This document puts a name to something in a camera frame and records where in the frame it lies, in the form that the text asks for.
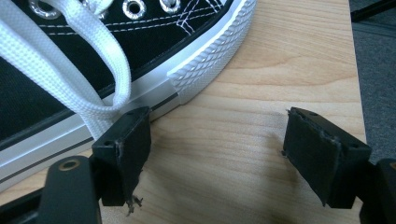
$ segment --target white rubber sole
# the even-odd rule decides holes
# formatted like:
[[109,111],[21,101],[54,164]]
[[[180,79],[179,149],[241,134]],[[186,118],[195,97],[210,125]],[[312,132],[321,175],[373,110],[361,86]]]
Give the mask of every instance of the white rubber sole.
[[[155,107],[156,119],[186,104],[233,57],[250,25],[256,0],[234,0],[229,11],[182,51],[132,84],[131,102],[121,112]],[[112,95],[105,101],[111,101]],[[92,139],[74,115],[0,152],[0,191],[54,162],[91,148]]]

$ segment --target wooden surface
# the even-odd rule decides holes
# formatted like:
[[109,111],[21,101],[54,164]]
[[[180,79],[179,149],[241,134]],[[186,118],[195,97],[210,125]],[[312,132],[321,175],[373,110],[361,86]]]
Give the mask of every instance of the wooden surface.
[[[359,223],[322,207],[280,155],[292,106],[365,140],[347,0],[259,0],[240,50],[187,105],[152,123],[135,191],[143,207],[102,208],[105,223]],[[40,188],[45,171],[0,194]]]

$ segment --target sneaker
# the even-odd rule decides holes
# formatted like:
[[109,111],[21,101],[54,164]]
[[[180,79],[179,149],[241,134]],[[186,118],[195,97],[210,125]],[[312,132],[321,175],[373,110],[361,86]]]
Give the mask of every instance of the sneaker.
[[[37,0],[14,0],[89,80],[104,102],[115,83],[106,64],[60,12]],[[83,1],[90,8],[88,0]],[[244,39],[256,0],[115,0],[98,13],[131,68],[130,102],[156,119],[186,104],[230,61]],[[61,158],[91,148],[74,114],[0,58],[0,190]]]

